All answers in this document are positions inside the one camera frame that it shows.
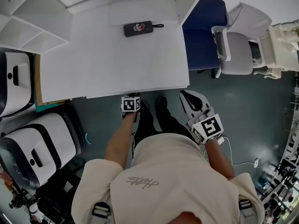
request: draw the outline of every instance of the cable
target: cable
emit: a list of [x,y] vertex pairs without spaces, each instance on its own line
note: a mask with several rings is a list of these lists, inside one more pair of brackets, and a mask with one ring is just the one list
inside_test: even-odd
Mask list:
[[[236,164],[233,164],[233,152],[232,152],[232,148],[231,148],[231,146],[230,146],[229,139],[228,139],[228,137],[223,137],[223,138],[225,138],[225,139],[228,140],[228,145],[229,145],[229,150],[230,150],[230,160],[231,160],[231,164],[232,164],[232,166],[239,166],[239,165],[242,165],[242,164],[252,164],[252,165],[254,165],[254,163],[252,163],[252,162],[242,162],[242,163],[236,163]],[[270,162],[270,161],[268,160],[268,161],[264,162],[262,165],[257,166],[256,168],[260,168],[261,166],[265,165],[265,164],[268,163],[268,162]]]

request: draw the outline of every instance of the person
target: person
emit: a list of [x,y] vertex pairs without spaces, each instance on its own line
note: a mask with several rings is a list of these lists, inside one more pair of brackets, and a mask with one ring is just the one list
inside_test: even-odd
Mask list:
[[171,116],[166,97],[159,98],[156,112],[162,132],[141,101],[131,168],[124,170],[135,113],[126,114],[104,159],[86,163],[72,203],[74,222],[93,223],[101,202],[110,207],[110,223],[237,224],[239,201],[246,199],[254,223],[261,224],[265,210],[250,175],[235,176],[217,140],[205,144],[208,163],[191,133]]

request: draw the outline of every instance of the gray floor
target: gray floor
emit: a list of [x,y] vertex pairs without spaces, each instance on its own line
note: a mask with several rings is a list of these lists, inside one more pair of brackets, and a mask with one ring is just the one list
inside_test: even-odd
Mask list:
[[[221,75],[212,79],[209,70],[197,74],[192,71],[189,90],[202,93],[207,97],[215,112],[219,113],[224,135],[231,143],[233,163],[254,162],[259,164],[267,160],[281,159],[286,146],[288,129],[292,119],[292,92],[294,91],[294,73],[284,72],[280,80],[265,79],[261,75],[228,76]],[[153,115],[157,130],[160,130],[155,117],[155,101],[165,95],[169,101],[169,110],[181,124],[187,117],[181,106],[179,90],[153,91],[141,94]],[[103,158],[106,145],[120,125],[121,96],[103,98],[78,98],[72,105],[91,142],[82,156],[86,160]],[[221,149],[230,158],[228,142]],[[234,166],[236,174],[249,172],[253,177],[256,171],[253,165]]]

